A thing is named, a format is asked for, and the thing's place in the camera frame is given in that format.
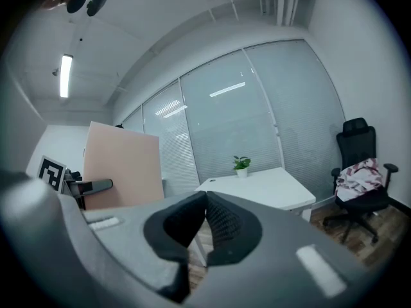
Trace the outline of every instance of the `desk leg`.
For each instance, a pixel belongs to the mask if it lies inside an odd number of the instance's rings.
[[[201,264],[204,267],[207,267],[206,252],[204,251],[198,235],[194,237],[194,240],[191,242],[190,247],[197,254],[197,257],[200,259]]]
[[[304,220],[306,220],[306,221],[310,222],[310,218],[311,218],[311,209],[306,209],[306,210],[303,210],[303,211],[302,211],[302,214],[301,214],[301,217],[302,217]]]

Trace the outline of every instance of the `white pot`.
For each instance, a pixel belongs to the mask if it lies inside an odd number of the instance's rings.
[[[246,178],[247,177],[247,173],[248,173],[248,168],[247,167],[245,169],[236,170],[236,171],[237,171],[238,178]]]

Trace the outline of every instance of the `chair base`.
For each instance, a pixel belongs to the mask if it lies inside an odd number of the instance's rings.
[[[372,242],[373,243],[377,243],[378,242],[378,233],[377,231],[375,231],[375,229],[373,229],[373,227],[370,226],[370,224],[368,224],[368,222],[366,222],[363,218],[361,218],[361,216],[357,215],[357,214],[340,214],[338,216],[330,216],[330,217],[325,217],[322,225],[327,227],[328,226],[328,222],[330,220],[348,220],[349,224],[347,229],[344,232],[344,235],[342,237],[341,240],[341,244],[345,243],[345,240],[348,237],[348,234],[351,230],[351,227],[353,226],[353,223],[358,223],[360,226],[363,226],[366,230],[368,230],[372,235]]]

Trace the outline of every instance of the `white desk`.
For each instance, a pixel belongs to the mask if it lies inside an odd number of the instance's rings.
[[[310,221],[311,205],[315,203],[312,193],[281,167],[250,173],[246,178],[226,176],[207,179],[196,191],[221,192],[245,198],[269,207],[290,210]],[[196,236],[191,243],[202,264],[206,265],[206,254]]]

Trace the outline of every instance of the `potted plant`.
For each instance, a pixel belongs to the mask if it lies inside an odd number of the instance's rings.
[[[247,177],[247,169],[249,168],[249,165],[251,163],[251,159],[248,157],[237,157],[234,156],[235,160],[234,163],[236,166],[234,167],[234,170],[237,171],[237,175],[240,178],[246,178]]]

